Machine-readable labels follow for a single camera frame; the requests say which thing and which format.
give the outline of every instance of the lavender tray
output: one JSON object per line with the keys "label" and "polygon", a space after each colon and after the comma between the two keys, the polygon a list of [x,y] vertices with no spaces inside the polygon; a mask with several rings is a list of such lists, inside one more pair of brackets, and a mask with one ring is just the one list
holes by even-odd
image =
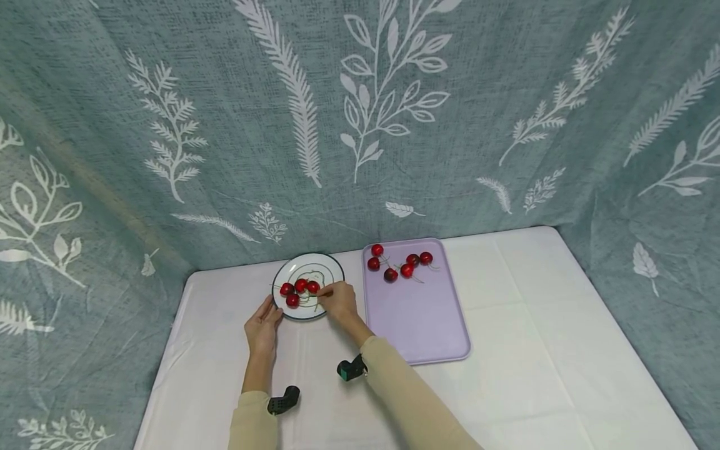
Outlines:
{"label": "lavender tray", "polygon": [[367,268],[367,260],[372,254],[371,246],[365,247],[362,251],[363,286],[370,329],[386,338],[411,365],[467,358],[470,338],[442,242],[425,238],[382,245],[384,256],[393,265],[402,265],[411,253],[419,255],[429,251],[433,254],[433,266],[439,270],[418,266],[415,278],[423,283],[402,276],[394,283],[388,283],[382,276],[387,264],[382,264],[377,272]]}

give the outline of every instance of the sleeve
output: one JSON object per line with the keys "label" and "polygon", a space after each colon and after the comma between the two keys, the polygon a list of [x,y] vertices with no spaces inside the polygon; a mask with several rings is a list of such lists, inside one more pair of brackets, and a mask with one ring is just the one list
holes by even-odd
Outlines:
{"label": "sleeve", "polygon": [[372,336],[360,349],[367,382],[414,450],[482,450],[460,422],[385,339]]}
{"label": "sleeve", "polygon": [[265,392],[244,392],[230,423],[228,450],[276,450],[277,417],[268,413]]}

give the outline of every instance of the red cherry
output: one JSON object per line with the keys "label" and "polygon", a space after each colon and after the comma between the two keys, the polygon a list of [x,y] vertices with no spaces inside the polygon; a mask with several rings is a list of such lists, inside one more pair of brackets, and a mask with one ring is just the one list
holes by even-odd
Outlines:
{"label": "red cherry", "polygon": [[310,294],[317,294],[320,290],[320,283],[316,281],[311,281],[307,283],[307,290],[310,291]]}
{"label": "red cherry", "polygon": [[298,278],[295,281],[295,290],[298,294],[302,294],[305,292],[305,288],[307,287],[307,280],[304,278]]}
{"label": "red cherry", "polygon": [[411,264],[413,267],[417,267],[420,265],[420,256],[418,256],[414,253],[408,255],[408,257],[405,258],[405,260],[408,262],[408,264]]}
{"label": "red cherry", "polygon": [[372,258],[367,260],[367,268],[372,271],[378,271],[380,270],[380,260],[373,256]]}
{"label": "red cherry", "polygon": [[429,251],[424,251],[420,253],[420,264],[427,266],[429,263],[433,262],[433,254]]}
{"label": "red cherry", "polygon": [[400,267],[400,273],[405,278],[412,277],[414,271],[415,271],[415,266],[412,264],[405,263]]}
{"label": "red cherry", "polygon": [[287,303],[287,307],[295,309],[300,306],[300,296],[298,294],[288,294],[285,303]]}
{"label": "red cherry", "polygon": [[295,286],[290,283],[283,283],[282,286],[280,286],[280,295],[283,297],[286,297],[288,294],[293,294],[294,292]]}
{"label": "red cherry", "polygon": [[370,253],[372,253],[373,256],[380,256],[384,251],[385,249],[380,244],[375,244],[370,248]]}
{"label": "red cherry", "polygon": [[397,272],[394,269],[388,269],[385,271],[383,277],[388,282],[393,282],[397,279]]}

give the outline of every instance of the black rim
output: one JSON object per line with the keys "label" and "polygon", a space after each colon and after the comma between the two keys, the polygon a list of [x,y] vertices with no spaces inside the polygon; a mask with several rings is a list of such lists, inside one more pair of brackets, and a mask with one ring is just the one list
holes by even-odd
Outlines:
{"label": "black rim", "polygon": [[[285,261],[285,264],[283,264],[282,267],[280,268],[280,270],[277,271],[277,273],[275,274],[275,277],[272,280],[272,285],[270,286],[270,295],[272,296],[272,301],[275,304],[275,307],[278,307],[278,308],[282,307],[282,306],[280,306],[280,304],[278,304],[277,300],[275,300],[275,286],[277,285],[276,283],[277,283],[278,275],[280,275],[280,272],[282,272],[282,269],[285,269],[285,266],[287,266],[287,264],[290,261],[292,261],[296,258],[299,258],[300,256],[305,256],[305,255],[322,255],[322,256],[327,256],[328,258],[332,259],[333,261],[335,261],[338,264],[338,267],[340,268],[340,273],[343,276],[343,279],[339,280],[339,281],[345,281],[345,271],[343,270],[342,264],[340,264],[340,261],[338,261],[337,259],[333,258],[330,255],[326,255],[325,253],[317,253],[314,251],[309,252],[309,253],[301,253],[300,255],[297,255],[294,258],[291,258],[291,259]],[[327,313],[328,313],[327,311],[323,310],[320,314],[312,316],[311,318],[307,318],[307,319],[294,318],[291,315],[286,314],[285,312],[283,312],[282,315],[290,320],[295,320],[296,322],[309,322],[310,320],[319,319]]]}

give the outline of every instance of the curtain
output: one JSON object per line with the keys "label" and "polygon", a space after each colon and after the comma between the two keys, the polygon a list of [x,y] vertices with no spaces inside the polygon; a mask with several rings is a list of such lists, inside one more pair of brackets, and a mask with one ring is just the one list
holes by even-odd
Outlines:
{"label": "curtain", "polygon": [[132,448],[193,271],[552,225],[713,448],[718,16],[6,0],[0,441]]}

